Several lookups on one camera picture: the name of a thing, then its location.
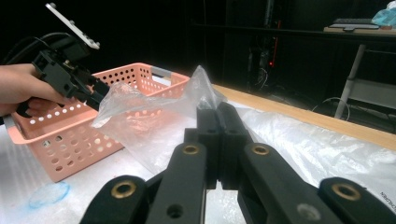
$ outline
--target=plastic basket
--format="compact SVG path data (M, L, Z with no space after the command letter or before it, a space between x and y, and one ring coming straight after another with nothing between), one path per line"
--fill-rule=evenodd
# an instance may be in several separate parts
M123 81L147 96L177 98L189 77L144 63L132 63L94 74L107 85ZM14 113L5 118L7 131L15 144L26 144L58 182L123 146L91 127L97 111L77 102L51 110L47 116L27 119Z

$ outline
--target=hand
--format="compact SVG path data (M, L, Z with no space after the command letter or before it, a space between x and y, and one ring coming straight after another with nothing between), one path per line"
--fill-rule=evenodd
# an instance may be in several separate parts
M30 63L0 65L0 116L15 112L19 103L29 99L26 114L32 117L45 116L57 104L70 105L76 101L63 97L37 77Z

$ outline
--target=equipment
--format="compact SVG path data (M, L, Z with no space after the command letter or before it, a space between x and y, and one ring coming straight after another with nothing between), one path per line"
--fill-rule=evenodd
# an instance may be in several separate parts
M40 74L40 79L48 82L53 89L63 96L76 97L82 103L98 110L99 104L108 93L109 87L91 72L78 64L82 58L90 55L89 48L99 49L99 43L83 34L72 21L69 21L55 9L54 4L46 7L64 22L80 39L69 34L49 34L37 38L11 59L5 59L5 64L17 63L21 58L41 47L32 64ZM30 118L25 113L28 101L17 108L17 113Z
M145 182L123 175L107 182L80 223L204 223L205 193L238 191L247 223L396 223L360 185L340 177L304 182L270 146L254 143L235 108L197 110L167 168Z

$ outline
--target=clear plastic bag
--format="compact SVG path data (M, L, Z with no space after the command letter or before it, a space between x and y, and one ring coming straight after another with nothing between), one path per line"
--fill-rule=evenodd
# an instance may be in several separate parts
M226 98L198 66L178 99L148 97L118 82L99 107L92 127L119 141L152 173L164 170L185 128L196 127L196 109L216 109Z

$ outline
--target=dark background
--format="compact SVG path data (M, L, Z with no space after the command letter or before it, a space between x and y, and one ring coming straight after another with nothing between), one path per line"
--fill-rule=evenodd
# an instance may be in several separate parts
M322 31L337 18L372 18L382 0L275 0L274 21L282 29ZM3 1L0 58L26 36L72 32L46 7L48 1ZM93 73L129 63L149 63L192 75L204 67L212 83L250 91L249 46L255 35L203 33L191 23L262 27L263 0L53 1L57 9L101 48L81 62ZM313 101L340 96L359 43L278 39L269 84L282 85ZM369 49L396 51L387 46ZM358 76L396 84L396 57L366 53Z

